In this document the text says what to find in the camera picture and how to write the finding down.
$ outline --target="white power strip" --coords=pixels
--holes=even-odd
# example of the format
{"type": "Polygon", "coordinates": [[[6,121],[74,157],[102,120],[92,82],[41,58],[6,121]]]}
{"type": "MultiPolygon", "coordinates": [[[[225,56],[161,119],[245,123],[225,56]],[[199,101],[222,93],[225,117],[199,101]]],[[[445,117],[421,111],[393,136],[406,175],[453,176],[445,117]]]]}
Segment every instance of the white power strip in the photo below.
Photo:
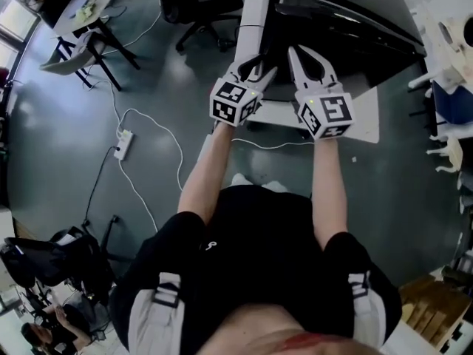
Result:
{"type": "Polygon", "coordinates": [[[126,153],[128,152],[128,148],[130,147],[130,143],[135,135],[130,132],[129,130],[123,130],[120,134],[120,140],[118,141],[117,149],[113,154],[118,160],[123,160],[125,158],[126,153]]]}

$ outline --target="hand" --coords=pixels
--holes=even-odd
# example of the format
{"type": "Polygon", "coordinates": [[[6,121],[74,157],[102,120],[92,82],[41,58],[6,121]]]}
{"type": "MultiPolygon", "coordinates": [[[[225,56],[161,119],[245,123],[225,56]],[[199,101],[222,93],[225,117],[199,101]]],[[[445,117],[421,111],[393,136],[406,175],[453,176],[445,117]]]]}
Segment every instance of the hand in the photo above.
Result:
{"type": "Polygon", "coordinates": [[[58,319],[58,322],[63,326],[67,327],[69,325],[69,321],[66,318],[66,312],[61,306],[57,306],[55,308],[56,312],[56,318],[58,319]]]}

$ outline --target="white logo on shirt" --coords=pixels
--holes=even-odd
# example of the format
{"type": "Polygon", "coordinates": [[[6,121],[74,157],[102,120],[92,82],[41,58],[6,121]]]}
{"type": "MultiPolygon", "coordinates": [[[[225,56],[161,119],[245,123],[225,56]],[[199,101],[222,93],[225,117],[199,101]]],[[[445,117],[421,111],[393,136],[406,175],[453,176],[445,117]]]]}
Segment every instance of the white logo on shirt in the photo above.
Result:
{"type": "Polygon", "coordinates": [[[217,242],[209,242],[209,243],[208,243],[208,248],[206,248],[205,250],[206,250],[206,251],[207,251],[207,250],[210,250],[211,247],[216,246],[216,245],[217,245],[217,242]]]}

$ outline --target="black cable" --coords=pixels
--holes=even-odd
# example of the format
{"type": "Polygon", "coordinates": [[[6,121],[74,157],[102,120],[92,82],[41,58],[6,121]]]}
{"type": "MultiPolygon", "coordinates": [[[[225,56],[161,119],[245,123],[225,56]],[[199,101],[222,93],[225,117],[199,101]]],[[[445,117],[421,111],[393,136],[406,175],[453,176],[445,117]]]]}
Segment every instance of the black cable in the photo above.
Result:
{"type": "Polygon", "coordinates": [[[234,32],[235,41],[238,41],[237,31],[240,27],[264,27],[264,26],[263,25],[239,25],[238,27],[235,28],[235,32],[234,32]]]}
{"type": "Polygon", "coordinates": [[[105,160],[106,160],[107,157],[109,156],[109,153],[110,153],[110,151],[111,151],[112,149],[117,149],[117,147],[116,147],[116,146],[111,146],[111,147],[109,147],[109,149],[106,151],[105,156],[103,157],[101,167],[100,167],[100,169],[98,170],[98,175],[97,175],[97,178],[95,179],[94,188],[92,188],[92,192],[90,193],[90,197],[89,197],[89,202],[87,203],[87,209],[86,209],[86,215],[85,215],[85,217],[84,217],[84,222],[87,221],[87,215],[89,214],[90,203],[91,203],[91,201],[92,201],[92,196],[94,195],[95,188],[97,188],[98,179],[100,179],[100,176],[101,176],[101,173],[102,173],[102,169],[103,169],[103,165],[105,164],[105,160]]]}

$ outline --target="white shoe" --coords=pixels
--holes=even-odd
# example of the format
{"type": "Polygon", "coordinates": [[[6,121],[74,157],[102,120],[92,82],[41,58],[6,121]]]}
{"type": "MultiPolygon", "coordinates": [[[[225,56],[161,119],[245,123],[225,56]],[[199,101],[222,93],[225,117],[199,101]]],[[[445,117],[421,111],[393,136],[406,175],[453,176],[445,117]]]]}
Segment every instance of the white shoe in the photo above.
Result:
{"type": "Polygon", "coordinates": [[[289,192],[289,190],[285,186],[283,186],[279,181],[275,180],[270,181],[268,184],[265,184],[262,187],[277,193],[289,192]]]}
{"type": "Polygon", "coordinates": [[[252,186],[253,183],[250,182],[245,176],[242,174],[235,174],[234,178],[231,179],[230,186],[252,186]]]}

